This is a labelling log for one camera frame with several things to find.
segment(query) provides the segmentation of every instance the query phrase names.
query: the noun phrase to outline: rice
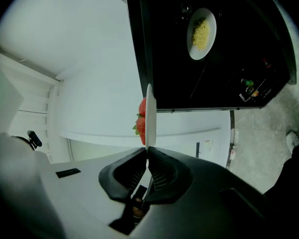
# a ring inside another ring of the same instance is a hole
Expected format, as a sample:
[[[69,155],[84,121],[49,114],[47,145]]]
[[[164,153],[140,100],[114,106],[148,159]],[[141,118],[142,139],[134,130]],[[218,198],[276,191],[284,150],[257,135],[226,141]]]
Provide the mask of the rice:
[[[194,26],[193,44],[199,49],[205,49],[209,35],[209,25],[203,18]]]

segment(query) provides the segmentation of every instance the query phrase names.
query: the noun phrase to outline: shoe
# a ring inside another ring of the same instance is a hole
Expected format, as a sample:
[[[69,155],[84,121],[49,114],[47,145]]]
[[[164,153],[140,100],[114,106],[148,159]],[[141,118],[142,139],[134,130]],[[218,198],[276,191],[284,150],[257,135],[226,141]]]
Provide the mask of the shoe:
[[[286,136],[286,141],[287,141],[288,149],[289,149],[290,153],[292,154],[294,148],[299,145],[299,138],[295,134],[295,132],[290,131],[289,134],[287,134],[287,136]]]

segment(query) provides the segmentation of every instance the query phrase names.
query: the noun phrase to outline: strawberry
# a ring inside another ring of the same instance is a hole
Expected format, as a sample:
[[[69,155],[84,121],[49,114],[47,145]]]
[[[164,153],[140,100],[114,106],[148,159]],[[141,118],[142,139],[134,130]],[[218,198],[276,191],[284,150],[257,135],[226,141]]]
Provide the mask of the strawberry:
[[[145,116],[145,111],[146,111],[146,98],[144,98],[140,104],[139,114]]]
[[[145,117],[139,117],[136,121],[136,128],[140,134],[145,135]]]
[[[142,144],[145,145],[145,134],[140,133],[140,138],[142,140]]]

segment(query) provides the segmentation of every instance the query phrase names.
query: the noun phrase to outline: black pants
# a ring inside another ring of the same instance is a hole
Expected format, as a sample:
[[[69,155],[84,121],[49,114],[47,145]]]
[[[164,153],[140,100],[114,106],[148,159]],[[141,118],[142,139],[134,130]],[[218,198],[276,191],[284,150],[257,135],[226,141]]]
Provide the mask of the black pants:
[[[275,185],[265,193],[277,211],[282,228],[299,232],[299,146],[287,160]]]

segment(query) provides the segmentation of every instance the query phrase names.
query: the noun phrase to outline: tile floor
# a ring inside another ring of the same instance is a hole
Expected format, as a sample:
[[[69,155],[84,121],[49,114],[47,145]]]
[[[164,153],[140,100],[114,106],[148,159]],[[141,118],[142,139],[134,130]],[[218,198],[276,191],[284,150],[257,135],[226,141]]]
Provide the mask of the tile floor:
[[[279,6],[290,32],[297,64],[297,84],[286,85],[262,109],[235,111],[236,158],[230,170],[264,193],[276,182],[284,162],[291,157],[286,133],[299,136],[299,32]]]

